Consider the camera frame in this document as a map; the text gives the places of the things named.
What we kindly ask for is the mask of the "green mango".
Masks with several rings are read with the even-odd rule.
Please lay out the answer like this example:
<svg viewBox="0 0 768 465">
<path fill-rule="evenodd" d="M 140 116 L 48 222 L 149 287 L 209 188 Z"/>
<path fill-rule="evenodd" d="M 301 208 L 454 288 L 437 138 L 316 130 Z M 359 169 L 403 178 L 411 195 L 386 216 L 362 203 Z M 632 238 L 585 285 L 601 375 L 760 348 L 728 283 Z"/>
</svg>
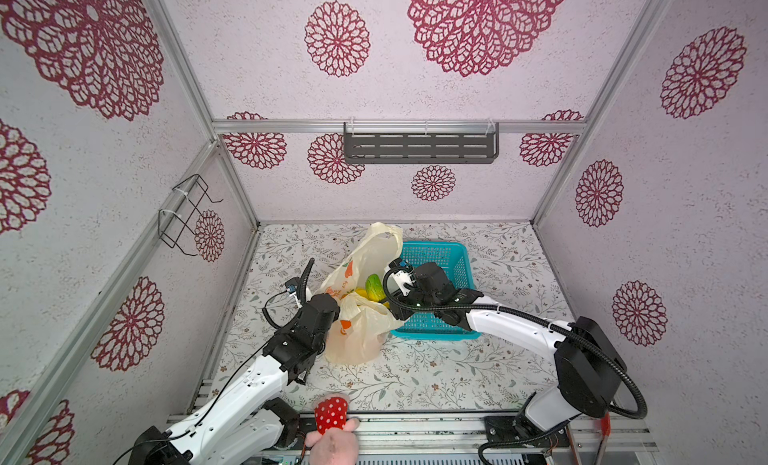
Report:
<svg viewBox="0 0 768 465">
<path fill-rule="evenodd" d="M 382 280 L 377 274 L 368 276 L 365 282 L 365 291 L 368 299 L 371 301 L 382 303 L 387 299 Z"/>
</svg>

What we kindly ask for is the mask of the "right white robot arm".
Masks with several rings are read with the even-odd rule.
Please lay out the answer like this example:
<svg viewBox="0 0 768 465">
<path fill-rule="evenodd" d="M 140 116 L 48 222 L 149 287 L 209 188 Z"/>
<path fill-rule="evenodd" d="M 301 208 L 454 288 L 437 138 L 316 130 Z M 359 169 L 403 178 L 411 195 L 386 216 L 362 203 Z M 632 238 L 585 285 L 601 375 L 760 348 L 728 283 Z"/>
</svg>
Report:
<svg viewBox="0 0 768 465">
<path fill-rule="evenodd" d="M 554 364 L 556 382 L 526 399 L 493 445 L 539 444 L 580 416 L 603 418 L 622 383 L 626 365 L 596 322 L 550 321 L 506 306 L 471 288 L 459 288 L 433 262 L 389 264 L 386 300 L 398 319 L 431 314 L 442 322 L 505 340 Z"/>
</svg>

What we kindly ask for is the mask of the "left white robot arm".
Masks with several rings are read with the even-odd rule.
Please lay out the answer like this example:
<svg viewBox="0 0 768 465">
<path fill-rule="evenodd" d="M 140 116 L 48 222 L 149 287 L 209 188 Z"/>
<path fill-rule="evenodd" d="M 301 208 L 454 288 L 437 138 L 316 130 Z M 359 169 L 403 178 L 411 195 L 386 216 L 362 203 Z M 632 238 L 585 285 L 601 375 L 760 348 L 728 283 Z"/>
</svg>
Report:
<svg viewBox="0 0 768 465">
<path fill-rule="evenodd" d="M 161 431 L 152 426 L 130 450 L 130 464 L 241 464 L 294 442 L 299 414 L 281 399 L 303 383 L 325 349 L 340 307 L 328 294 L 304 301 L 291 321 L 258 349 L 238 378 L 199 410 Z"/>
</svg>

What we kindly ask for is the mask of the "cream plastic bag orange print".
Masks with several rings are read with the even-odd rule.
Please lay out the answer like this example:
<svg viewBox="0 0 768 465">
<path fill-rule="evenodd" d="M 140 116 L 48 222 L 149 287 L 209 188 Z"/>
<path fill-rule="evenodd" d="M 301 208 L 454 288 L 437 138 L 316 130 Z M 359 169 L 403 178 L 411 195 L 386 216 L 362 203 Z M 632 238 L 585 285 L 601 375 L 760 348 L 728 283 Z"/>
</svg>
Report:
<svg viewBox="0 0 768 465">
<path fill-rule="evenodd" d="M 403 244 L 400 227 L 376 222 L 320 285 L 318 292 L 330 295 L 340 307 L 326 338 L 323 356 L 328 362 L 370 362 L 379 356 L 390 332 L 403 325 L 384 304 L 360 293 L 370 276 L 383 276 L 388 264 L 400 256 Z"/>
</svg>

